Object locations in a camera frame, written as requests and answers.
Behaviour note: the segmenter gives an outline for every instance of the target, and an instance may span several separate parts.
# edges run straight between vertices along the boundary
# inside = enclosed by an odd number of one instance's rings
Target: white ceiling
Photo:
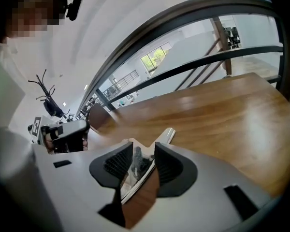
[[[75,21],[66,19],[48,32],[14,39],[14,61],[26,79],[35,80],[47,69],[44,83],[48,88],[55,84],[53,98],[75,112],[84,86],[110,53],[149,18],[183,1],[83,0]],[[28,84],[28,92],[33,97],[42,95],[33,84]]]

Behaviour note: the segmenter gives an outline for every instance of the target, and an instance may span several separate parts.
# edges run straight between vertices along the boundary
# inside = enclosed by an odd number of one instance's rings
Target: metal strip
[[[231,49],[228,51],[222,51],[218,52],[213,55],[205,56],[203,58],[196,59],[194,61],[188,62],[186,64],[183,64],[181,66],[178,66],[174,69],[165,71],[159,75],[156,75],[152,77],[151,79],[148,79],[146,81],[141,82],[139,85],[128,89],[127,91],[121,93],[120,95],[116,96],[115,98],[111,99],[109,103],[115,102],[126,95],[129,95],[133,92],[136,92],[144,87],[150,86],[154,83],[160,82],[164,79],[167,79],[171,76],[201,67],[203,65],[209,64],[209,63],[215,63],[218,61],[226,60],[229,58],[236,58],[240,56],[246,56],[246,55],[253,55],[253,54],[259,54],[259,53],[267,53],[267,52],[282,52],[283,47],[276,46],[276,45],[268,45],[268,46],[256,46],[256,47],[248,47],[248,48],[236,48]]]
[[[102,92],[99,89],[97,89],[96,95],[98,96],[100,101],[102,101],[104,103],[104,105],[108,109],[110,109],[110,111],[115,110],[115,107],[107,100],[107,98],[102,94]]]
[[[272,4],[265,0],[188,0],[177,4],[143,23],[111,53],[91,81],[79,110],[108,76],[148,43],[187,24],[233,14],[278,17]]]
[[[289,30],[281,20],[276,19],[279,41],[284,45],[283,55],[279,60],[278,74],[281,79],[276,84],[276,89],[290,102],[290,23]]]

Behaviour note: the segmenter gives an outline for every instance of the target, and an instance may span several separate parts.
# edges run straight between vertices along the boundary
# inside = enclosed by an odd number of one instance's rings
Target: wooden post
[[[228,46],[228,39],[226,37],[226,33],[223,29],[223,26],[221,24],[221,21],[219,19],[219,17],[214,17],[210,19],[213,28],[214,28],[214,32],[216,34],[217,38],[220,38],[220,47],[223,51],[226,51],[229,49]],[[226,59],[224,61],[224,66],[223,68],[226,70],[227,75],[231,75],[232,74],[232,66],[231,66],[231,59]]]

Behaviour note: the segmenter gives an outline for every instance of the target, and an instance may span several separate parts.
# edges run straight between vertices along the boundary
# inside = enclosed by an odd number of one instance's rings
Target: window
[[[147,68],[148,72],[153,74],[156,68],[162,63],[165,56],[169,53],[171,49],[170,43],[165,43],[162,46],[159,46],[155,50],[151,51],[150,53],[146,54],[144,57],[141,58],[143,64]]]

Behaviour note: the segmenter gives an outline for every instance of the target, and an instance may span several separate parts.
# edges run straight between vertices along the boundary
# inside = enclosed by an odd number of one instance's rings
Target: wooden table
[[[290,180],[290,104],[254,73],[179,90],[110,114],[99,134],[90,132],[89,149],[124,138],[149,146],[172,127],[176,134],[171,144],[229,162],[273,197],[282,194]],[[144,206],[142,200],[153,196],[148,183],[157,181],[152,174],[127,205],[141,195],[139,207]]]

